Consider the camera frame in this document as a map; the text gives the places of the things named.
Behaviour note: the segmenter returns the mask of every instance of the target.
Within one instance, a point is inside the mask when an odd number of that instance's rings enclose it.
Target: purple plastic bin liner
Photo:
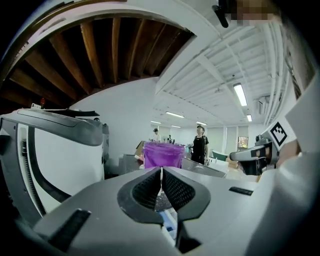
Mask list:
[[[168,166],[181,168],[185,148],[169,143],[146,142],[143,146],[144,168]]]

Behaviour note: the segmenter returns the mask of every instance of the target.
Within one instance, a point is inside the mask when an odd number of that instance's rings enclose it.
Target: man in black shirt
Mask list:
[[[191,160],[204,165],[205,158],[207,158],[209,155],[209,141],[208,138],[204,136],[205,128],[203,128],[201,125],[197,126],[196,133],[197,136],[194,137],[193,154]]]

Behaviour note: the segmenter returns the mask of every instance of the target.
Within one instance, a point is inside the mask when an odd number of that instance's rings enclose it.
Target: person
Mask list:
[[[153,141],[154,142],[161,142],[161,136],[159,134],[158,128],[154,128],[153,132],[154,132]]]
[[[171,144],[172,143],[172,138],[171,135],[169,135],[169,138],[167,139],[168,143]]]
[[[199,164],[205,164],[205,158],[208,158],[209,149],[208,149],[208,138],[204,135],[205,128],[201,125],[196,127],[197,136],[194,137],[193,140],[193,154],[191,157],[192,161],[195,161]]]

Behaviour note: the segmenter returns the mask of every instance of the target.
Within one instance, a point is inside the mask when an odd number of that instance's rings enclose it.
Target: wooden ceiling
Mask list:
[[[160,21],[113,17],[73,26],[32,48],[0,89],[0,114],[67,108],[91,94],[159,76],[193,34]]]

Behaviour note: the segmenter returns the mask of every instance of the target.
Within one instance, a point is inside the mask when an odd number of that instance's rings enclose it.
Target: window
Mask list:
[[[242,151],[248,149],[249,137],[238,137],[238,149],[237,151]]]

